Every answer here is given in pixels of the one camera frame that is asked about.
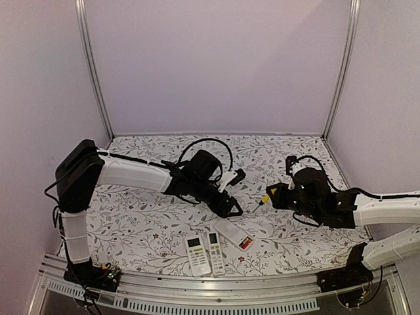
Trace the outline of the narrow white remote control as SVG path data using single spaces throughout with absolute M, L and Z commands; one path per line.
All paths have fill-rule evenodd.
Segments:
M 207 234 L 209 244 L 209 254 L 211 258 L 211 268 L 214 277 L 223 276 L 226 273 L 222 256 L 222 249 L 217 232 L 209 232 Z

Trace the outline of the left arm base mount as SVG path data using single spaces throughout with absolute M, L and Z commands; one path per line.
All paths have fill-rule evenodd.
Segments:
M 68 263 L 64 280 L 82 287 L 116 292 L 121 278 L 121 269 L 110 263 L 95 266 L 91 261 L 79 264 Z

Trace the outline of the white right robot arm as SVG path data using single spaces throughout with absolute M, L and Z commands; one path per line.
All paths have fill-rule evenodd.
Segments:
M 409 228 L 367 243 L 359 261 L 343 267 L 339 280 L 353 286 L 365 268 L 375 270 L 419 253 L 419 192 L 369 194 L 359 188 L 333 192 L 324 171 L 305 167 L 290 171 L 289 183 L 266 187 L 276 209 L 292 210 L 320 226 L 353 229 L 374 224 L 408 224 Z

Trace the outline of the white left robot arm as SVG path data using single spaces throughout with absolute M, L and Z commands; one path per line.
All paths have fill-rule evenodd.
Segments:
M 206 150 L 191 159 L 149 162 L 113 154 L 98 148 L 93 140 L 82 140 L 55 171 L 55 181 L 44 190 L 47 197 L 55 188 L 53 200 L 58 210 L 60 234 L 72 274 L 84 285 L 93 284 L 97 270 L 91 266 L 87 241 L 86 212 L 96 187 L 117 185 L 141 188 L 176 197 L 191 204 L 204 203 L 220 218 L 243 213 L 236 198 L 226 191 L 245 178 L 238 169 L 223 169 L 222 162 Z

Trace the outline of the red battery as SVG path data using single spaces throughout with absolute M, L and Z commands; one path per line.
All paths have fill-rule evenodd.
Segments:
M 251 238 L 246 238 L 240 243 L 240 248 L 246 249 L 252 242 Z

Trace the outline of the yellow handled screwdriver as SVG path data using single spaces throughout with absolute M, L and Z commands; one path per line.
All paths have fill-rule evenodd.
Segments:
M 252 211 L 252 213 L 254 213 L 259 207 L 263 206 L 264 204 L 266 204 L 268 202 L 268 200 L 270 199 L 270 196 L 268 194 L 266 194 L 258 203 L 256 208 Z

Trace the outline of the white remote with back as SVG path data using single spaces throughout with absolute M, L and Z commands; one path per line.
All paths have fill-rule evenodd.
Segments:
M 216 230 L 221 236 L 223 236 L 229 243 L 240 251 L 249 250 L 255 243 L 255 240 L 249 236 L 243 229 L 230 222 L 228 219 L 219 219 L 213 224 L 214 230 Z M 240 243 L 246 239 L 251 238 L 251 244 L 246 248 L 240 248 Z

